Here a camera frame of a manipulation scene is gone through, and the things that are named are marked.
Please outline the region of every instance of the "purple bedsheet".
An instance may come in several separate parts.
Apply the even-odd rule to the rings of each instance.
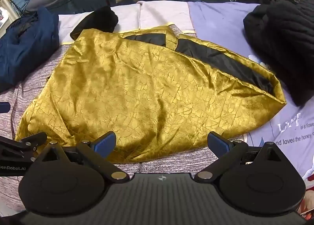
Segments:
[[[189,2],[197,37],[226,47],[267,67],[247,43],[243,19],[257,4]],[[297,107],[283,86],[287,105],[268,123],[244,135],[251,146],[273,141],[306,179],[314,171],[314,97]]]

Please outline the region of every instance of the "screw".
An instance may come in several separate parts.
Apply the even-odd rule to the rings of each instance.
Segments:
[[[197,176],[201,179],[210,179],[213,177],[213,174],[211,172],[201,171],[197,174]]]
[[[111,174],[111,177],[116,180],[122,180],[127,177],[127,174],[125,172],[114,172]]]

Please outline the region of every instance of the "gray ribbed surface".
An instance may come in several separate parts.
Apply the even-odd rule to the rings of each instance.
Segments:
[[[25,225],[301,225],[296,213],[261,218],[228,206],[211,184],[199,184],[189,174],[135,174],[125,184],[113,185],[106,197],[84,214],[44,218],[28,214]]]

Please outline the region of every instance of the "gold garment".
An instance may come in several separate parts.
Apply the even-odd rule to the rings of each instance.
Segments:
[[[155,42],[152,33],[160,45],[147,43]],[[47,143],[74,146],[111,130],[117,146],[108,160],[142,162],[204,147],[212,130],[225,138],[249,132],[284,105],[273,73],[211,42],[176,38],[165,26],[124,34],[89,29],[26,109],[16,140],[44,131]]]

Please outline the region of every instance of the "blue pad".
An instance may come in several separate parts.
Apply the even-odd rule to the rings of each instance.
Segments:
[[[92,150],[94,150],[94,152],[98,153],[103,158],[106,158],[114,150],[116,142],[116,134],[112,131],[109,131],[92,142],[90,147]]]
[[[207,145],[218,158],[229,152],[233,147],[233,144],[229,140],[213,131],[207,136]]]
[[[0,102],[0,114],[8,113],[11,109],[9,102]]]

